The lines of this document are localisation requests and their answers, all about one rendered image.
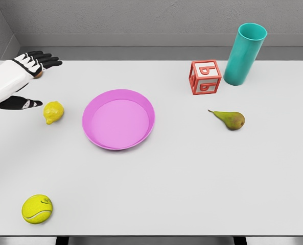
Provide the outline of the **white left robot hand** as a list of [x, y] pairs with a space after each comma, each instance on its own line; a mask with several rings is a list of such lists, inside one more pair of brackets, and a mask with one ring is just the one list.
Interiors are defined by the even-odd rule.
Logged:
[[14, 94], [26, 87], [41, 71], [60, 65], [62, 61], [58, 57], [42, 51], [23, 53], [12, 60], [4, 61], [0, 65], [0, 109], [24, 110], [42, 106], [41, 101]]

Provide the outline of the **yellow lemon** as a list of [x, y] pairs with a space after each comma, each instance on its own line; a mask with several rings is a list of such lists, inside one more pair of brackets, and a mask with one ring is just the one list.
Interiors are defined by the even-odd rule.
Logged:
[[49, 102], [43, 109], [43, 116], [46, 124], [50, 125], [58, 121], [64, 114], [64, 107], [58, 101]]

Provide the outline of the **pink round plate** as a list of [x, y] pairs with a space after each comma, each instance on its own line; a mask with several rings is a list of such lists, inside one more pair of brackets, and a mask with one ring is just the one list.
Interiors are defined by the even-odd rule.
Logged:
[[124, 150], [138, 145], [151, 133], [155, 111], [142, 94], [115, 89], [95, 97], [82, 115], [82, 128], [95, 145]]

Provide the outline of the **yellow tennis ball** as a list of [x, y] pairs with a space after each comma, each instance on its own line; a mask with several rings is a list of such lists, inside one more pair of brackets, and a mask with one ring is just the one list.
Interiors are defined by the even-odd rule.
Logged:
[[52, 201], [43, 194], [36, 194], [29, 197], [21, 209], [23, 219], [30, 224], [45, 222], [51, 216], [52, 212]]

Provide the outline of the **red letter block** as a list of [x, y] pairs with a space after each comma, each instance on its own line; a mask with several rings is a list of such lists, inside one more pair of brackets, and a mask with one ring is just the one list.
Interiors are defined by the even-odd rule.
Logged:
[[221, 79], [216, 60], [191, 62], [189, 82], [193, 95], [216, 93]]

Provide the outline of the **green pear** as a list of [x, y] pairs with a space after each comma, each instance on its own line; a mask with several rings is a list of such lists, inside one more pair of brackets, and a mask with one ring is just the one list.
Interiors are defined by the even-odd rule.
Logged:
[[208, 111], [220, 119], [229, 130], [239, 130], [245, 124], [245, 117], [240, 112]]

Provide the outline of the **teal tall cup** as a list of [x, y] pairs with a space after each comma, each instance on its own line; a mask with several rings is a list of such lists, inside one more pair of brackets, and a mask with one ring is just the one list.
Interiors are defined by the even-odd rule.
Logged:
[[266, 36], [266, 29], [257, 23], [239, 26], [223, 76], [226, 83], [234, 86], [244, 83]]

